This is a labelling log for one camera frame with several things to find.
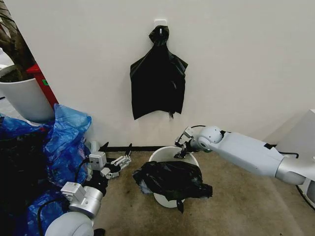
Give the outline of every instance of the white flower pot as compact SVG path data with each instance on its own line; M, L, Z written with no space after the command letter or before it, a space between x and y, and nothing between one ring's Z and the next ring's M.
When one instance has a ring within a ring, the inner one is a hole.
M156 150L150 157L149 161L163 162L163 161L184 161L199 167L199 164L196 158L188 153L184 159L176 159L174 158L175 154L180 152L182 149L180 147L168 146L161 147ZM160 203L163 207L167 208L175 208L177 207L176 201L171 200L168 201L166 197L161 194L154 193L154 198L158 203Z
M11 66L0 70L0 77L10 72ZM36 79L13 83L0 82L0 90L17 112L35 123L54 119L54 110L40 89Z

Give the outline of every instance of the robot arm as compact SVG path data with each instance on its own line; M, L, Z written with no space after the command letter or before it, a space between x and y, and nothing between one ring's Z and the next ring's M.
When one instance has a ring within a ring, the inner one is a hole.
M130 164L130 155L131 144L123 156L110 163L107 163L104 152L92 152L89 155L92 178L85 181L84 186L67 182L62 187L61 192L69 200L71 212L55 219L49 225L45 236L95 236L93 222L100 209L101 199L106 194L107 182Z
M189 140L183 142L183 135ZM275 177L297 185L309 178L312 182L307 195L315 202L315 161L311 158L307 161L283 156L268 143L225 132L215 126L206 126L199 133L188 127L181 136L175 144L183 150L175 155L176 158L183 158L187 152L215 151L225 160L256 175Z

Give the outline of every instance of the gray carpet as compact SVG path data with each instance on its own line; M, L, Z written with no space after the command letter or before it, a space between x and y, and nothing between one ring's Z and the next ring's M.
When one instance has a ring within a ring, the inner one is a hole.
M194 154L204 182L213 186L213 197L187 199L183 214L164 208L153 195L142 194L131 176L151 154L134 152L132 163L109 182L95 229L104 228L107 236L315 235L315 212L295 186L254 176L214 152Z

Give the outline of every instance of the black cable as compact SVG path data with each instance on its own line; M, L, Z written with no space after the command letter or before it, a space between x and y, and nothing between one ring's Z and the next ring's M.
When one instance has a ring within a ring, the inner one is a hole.
M80 163L80 165L78 166L78 168L77 168L77 170L76 170L76 172L75 172L75 176L74 176L74 182L75 182L75 183L76 183L77 180L78 180L79 171L80 171L82 165L83 165L84 163L88 163L89 161L90 161L89 158L85 158L85 159Z
M315 211L315 207L312 206L312 204L309 203L309 201L306 199L306 197L304 196L302 190L299 188L298 185L295 186L297 191L299 191L300 195L302 196L302 198L304 199L304 201Z
M41 205L41 206L38 208L38 212L37 212L37 224L38 224L38 231L39 231L39 235L40 235L40 236L44 236L43 228L42 228L42 225L41 225L41 219L40 219L41 210L43 209L44 206L46 206L46 205L48 205L48 204L50 204L50 203L59 201L59 200L63 200L63 199L64 199L64 197L62 197L62 198L56 198L56 199L47 201L47 202L45 202L43 205Z
M299 158L299 154L296 153L296 152L284 152L284 151L278 151L278 153L281 153L281 154L288 154L288 155L295 155L295 159Z
M288 155L296 155L295 159L299 158L299 154L296 152L284 152L284 151L278 151L281 154L288 154ZM297 191L299 192L299 194L301 195L301 197L304 199L304 201L315 211L315 207L312 206L312 204L310 204L310 202L306 199L306 197L304 196L302 190L299 188L298 185L295 186Z
M192 128L196 128L196 127L206 127L205 125L195 125L195 126L192 126Z
M196 127L206 127L205 125L194 125L191 128L196 128ZM182 136L184 135L184 133L182 133L182 135L179 137L178 142L182 139Z

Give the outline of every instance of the black trash bag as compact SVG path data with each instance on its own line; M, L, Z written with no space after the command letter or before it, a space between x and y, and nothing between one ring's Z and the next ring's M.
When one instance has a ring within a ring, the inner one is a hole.
M41 192L47 178L43 145L48 130L0 140L0 211L22 213Z
M209 198L212 187L202 182L198 166L183 161L145 163L133 172L133 178L142 193L158 193L167 200L176 200L177 208L183 213L185 198Z
M153 111L181 114L185 93L186 62L169 52L167 26L157 26L149 35L152 49L130 67L132 112L138 119Z

